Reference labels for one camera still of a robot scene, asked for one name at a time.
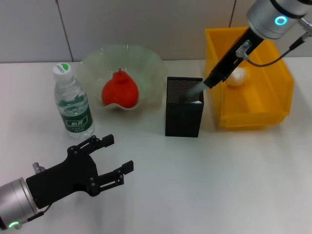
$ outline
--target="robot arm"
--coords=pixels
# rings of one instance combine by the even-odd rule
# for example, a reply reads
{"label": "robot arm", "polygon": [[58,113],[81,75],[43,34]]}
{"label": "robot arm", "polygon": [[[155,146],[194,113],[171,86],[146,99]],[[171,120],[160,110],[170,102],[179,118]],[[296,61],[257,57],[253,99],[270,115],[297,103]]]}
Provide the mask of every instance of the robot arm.
{"label": "robot arm", "polygon": [[97,167],[89,154],[114,144],[113,135],[102,140],[92,136],[77,146],[67,149],[62,163],[45,170],[34,164],[36,175],[14,180],[0,187],[0,230],[21,225],[44,215],[37,208],[50,207],[52,203],[77,191],[90,196],[124,184],[124,175],[134,170],[129,161],[116,170],[98,175]]}
{"label": "robot arm", "polygon": [[[225,81],[243,60],[250,62],[248,55],[263,39],[279,39],[299,23],[307,32],[290,46],[288,52],[297,48],[312,35],[312,24],[303,18],[311,6],[312,0],[257,0],[247,13],[249,28],[246,32],[228,50],[209,76],[181,97],[181,100],[190,99],[204,89],[213,88],[219,82]],[[268,66],[274,62],[259,66]]]}

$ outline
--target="yellow plastic box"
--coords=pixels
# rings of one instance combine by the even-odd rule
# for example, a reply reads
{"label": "yellow plastic box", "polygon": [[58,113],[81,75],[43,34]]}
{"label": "yellow plastic box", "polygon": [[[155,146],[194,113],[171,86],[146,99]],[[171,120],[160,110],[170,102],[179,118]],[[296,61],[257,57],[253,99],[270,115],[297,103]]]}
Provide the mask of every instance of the yellow plastic box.
{"label": "yellow plastic box", "polygon": [[[205,76],[225,55],[246,27],[206,29],[207,58]],[[280,56],[273,42],[264,40],[250,60],[264,64]],[[289,115],[293,96],[293,78],[282,60],[268,67],[254,67],[243,61],[247,79],[240,86],[220,82],[209,93],[216,120],[221,128],[252,129],[278,124]]]}

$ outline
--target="clear bowl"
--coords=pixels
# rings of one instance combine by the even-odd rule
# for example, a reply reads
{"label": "clear bowl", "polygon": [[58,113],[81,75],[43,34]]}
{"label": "clear bowl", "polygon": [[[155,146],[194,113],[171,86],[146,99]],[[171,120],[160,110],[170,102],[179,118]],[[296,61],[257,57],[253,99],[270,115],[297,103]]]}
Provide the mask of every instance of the clear bowl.
{"label": "clear bowl", "polygon": [[[121,69],[134,80],[139,98],[132,108],[118,104],[105,105],[101,99],[104,85]],[[89,103],[99,109],[133,110],[139,105],[162,102],[168,69],[154,51],[138,45],[112,45],[90,54],[80,62],[77,79],[87,93]]]}

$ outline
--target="bottle cap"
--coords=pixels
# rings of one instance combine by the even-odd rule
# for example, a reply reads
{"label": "bottle cap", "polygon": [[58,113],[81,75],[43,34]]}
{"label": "bottle cap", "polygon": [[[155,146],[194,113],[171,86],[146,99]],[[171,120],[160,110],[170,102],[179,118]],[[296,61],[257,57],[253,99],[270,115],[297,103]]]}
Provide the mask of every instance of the bottle cap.
{"label": "bottle cap", "polygon": [[56,81],[66,80],[73,76],[73,71],[68,63],[60,62],[53,67],[53,74]]}

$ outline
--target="white tiled wall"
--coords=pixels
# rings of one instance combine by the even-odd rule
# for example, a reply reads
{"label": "white tiled wall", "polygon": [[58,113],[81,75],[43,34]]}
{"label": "white tiled wall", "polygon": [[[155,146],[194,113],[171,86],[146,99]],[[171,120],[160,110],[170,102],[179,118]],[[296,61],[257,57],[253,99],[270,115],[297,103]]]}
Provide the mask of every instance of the white tiled wall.
{"label": "white tiled wall", "polygon": [[[246,14],[255,0],[237,0],[234,11],[232,27],[239,27],[247,25]],[[308,21],[312,21],[312,10],[305,17]],[[281,54],[288,50],[289,46],[298,39],[305,31],[300,25],[295,25],[282,38],[275,41],[275,44]],[[312,56],[312,39],[308,39],[304,44],[291,51],[288,57],[311,57]]]}
{"label": "white tiled wall", "polygon": [[[232,27],[254,0],[237,0]],[[112,43],[140,44],[163,59],[205,58],[205,28],[228,27],[234,0],[59,0],[75,61]],[[312,12],[307,16],[312,21]],[[281,53],[304,31],[276,42]],[[312,56],[312,39],[289,56]],[[0,0],[0,62],[70,61],[55,0]]]}
{"label": "white tiled wall", "polygon": [[234,0],[60,2],[74,60],[110,43],[140,44],[163,59],[205,57],[204,29],[228,27]]}
{"label": "white tiled wall", "polygon": [[54,0],[0,0],[0,62],[70,61]]}

